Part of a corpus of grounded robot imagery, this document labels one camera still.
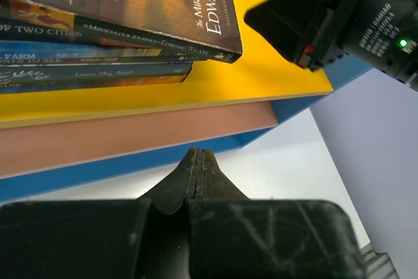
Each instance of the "yellow shelf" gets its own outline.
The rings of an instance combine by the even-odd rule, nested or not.
[[[184,83],[0,95],[0,129],[313,95],[332,86],[323,71],[288,63],[244,23],[264,0],[234,0],[244,55],[196,62]]]

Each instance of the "green light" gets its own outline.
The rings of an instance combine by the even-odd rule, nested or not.
[[[405,41],[404,39],[402,39],[402,40],[399,42],[399,45],[400,45],[401,47],[405,47],[407,44],[408,44],[408,42],[407,42],[407,41]]]

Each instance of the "wall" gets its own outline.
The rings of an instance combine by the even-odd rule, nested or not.
[[[418,92],[371,70],[312,112],[376,251],[418,274]]]

